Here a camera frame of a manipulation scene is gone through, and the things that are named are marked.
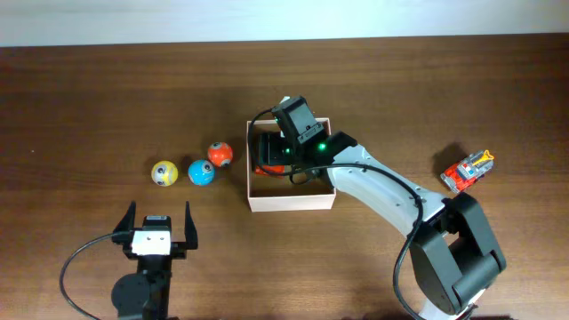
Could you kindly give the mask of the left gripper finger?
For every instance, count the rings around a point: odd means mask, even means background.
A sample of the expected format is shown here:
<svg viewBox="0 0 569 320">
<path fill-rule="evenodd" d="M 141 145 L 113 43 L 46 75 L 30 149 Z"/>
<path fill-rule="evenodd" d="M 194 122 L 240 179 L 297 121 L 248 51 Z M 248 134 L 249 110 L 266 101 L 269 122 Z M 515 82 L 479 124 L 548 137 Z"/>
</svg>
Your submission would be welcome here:
<svg viewBox="0 0 569 320">
<path fill-rule="evenodd" d="M 136 203 L 132 201 L 124 217 L 117 223 L 114 229 L 114 233 L 126 232 L 132 230 L 134 228 L 135 213 L 136 213 Z"/>
<path fill-rule="evenodd" d="M 191 216 L 189 201 L 187 201 L 185 204 L 184 235 L 187 243 L 197 242 L 196 225 Z"/>
</svg>

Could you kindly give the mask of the red toy truck grey top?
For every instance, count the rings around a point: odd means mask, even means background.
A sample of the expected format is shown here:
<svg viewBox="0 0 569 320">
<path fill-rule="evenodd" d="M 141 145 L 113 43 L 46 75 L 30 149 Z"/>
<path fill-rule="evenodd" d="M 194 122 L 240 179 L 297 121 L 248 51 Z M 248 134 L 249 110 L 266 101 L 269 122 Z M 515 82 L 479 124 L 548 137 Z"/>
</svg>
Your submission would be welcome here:
<svg viewBox="0 0 569 320">
<path fill-rule="evenodd" d="M 283 178 L 288 175 L 285 165 L 256 165 L 254 173 L 257 175 Z"/>
</svg>

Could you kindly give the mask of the yellow toy ball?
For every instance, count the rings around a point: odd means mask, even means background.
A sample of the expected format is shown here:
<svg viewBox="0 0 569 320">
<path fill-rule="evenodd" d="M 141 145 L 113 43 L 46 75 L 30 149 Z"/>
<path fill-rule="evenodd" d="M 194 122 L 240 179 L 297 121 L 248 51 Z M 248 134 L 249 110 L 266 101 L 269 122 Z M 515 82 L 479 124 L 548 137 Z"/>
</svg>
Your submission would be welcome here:
<svg viewBox="0 0 569 320">
<path fill-rule="evenodd" d="M 160 161 L 151 170 L 152 180 L 161 187 L 169 187 L 178 179 L 178 169 L 171 161 Z"/>
</svg>

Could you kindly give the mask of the blue toy ball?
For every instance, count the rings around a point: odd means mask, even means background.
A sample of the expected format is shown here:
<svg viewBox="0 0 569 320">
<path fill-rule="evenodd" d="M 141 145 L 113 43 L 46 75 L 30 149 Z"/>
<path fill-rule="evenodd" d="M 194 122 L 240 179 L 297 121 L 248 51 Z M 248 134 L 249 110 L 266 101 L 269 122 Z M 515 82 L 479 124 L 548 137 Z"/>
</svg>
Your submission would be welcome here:
<svg viewBox="0 0 569 320">
<path fill-rule="evenodd" d="M 210 184 L 215 176 L 215 167 L 208 160 L 200 159 L 193 162 L 188 168 L 190 181 L 197 186 Z"/>
</svg>

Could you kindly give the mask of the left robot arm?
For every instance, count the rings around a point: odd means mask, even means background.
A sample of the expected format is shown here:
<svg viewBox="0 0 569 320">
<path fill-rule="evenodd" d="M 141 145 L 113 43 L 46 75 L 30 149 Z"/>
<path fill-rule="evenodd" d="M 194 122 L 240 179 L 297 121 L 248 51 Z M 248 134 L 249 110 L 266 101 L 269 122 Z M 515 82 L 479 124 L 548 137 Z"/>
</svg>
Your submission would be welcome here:
<svg viewBox="0 0 569 320">
<path fill-rule="evenodd" d="M 125 257 L 137 262 L 134 273 L 116 281 L 111 301 L 120 319 L 167 319 L 172 262 L 185 260 L 198 248 L 196 226 L 190 205 L 185 204 L 184 236 L 172 240 L 172 219 L 149 215 L 142 226 L 134 226 L 136 203 L 132 202 L 113 230 L 111 240 L 122 247 Z"/>
</svg>

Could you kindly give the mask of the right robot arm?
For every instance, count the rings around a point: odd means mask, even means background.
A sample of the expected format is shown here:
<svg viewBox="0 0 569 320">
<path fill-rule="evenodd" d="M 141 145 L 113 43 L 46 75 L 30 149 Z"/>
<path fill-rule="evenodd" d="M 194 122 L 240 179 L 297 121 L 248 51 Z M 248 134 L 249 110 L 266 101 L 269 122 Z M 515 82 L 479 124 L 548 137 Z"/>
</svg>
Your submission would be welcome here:
<svg viewBox="0 0 569 320">
<path fill-rule="evenodd" d="M 326 177 L 396 228 L 405 242 L 394 266 L 395 295 L 414 319 L 468 319 L 477 300 L 507 266 L 479 202 L 466 193 L 448 198 L 410 182 L 375 160 L 344 132 L 300 145 L 285 142 L 293 172 Z M 401 293 L 405 256 L 426 302 L 414 311 Z"/>
</svg>

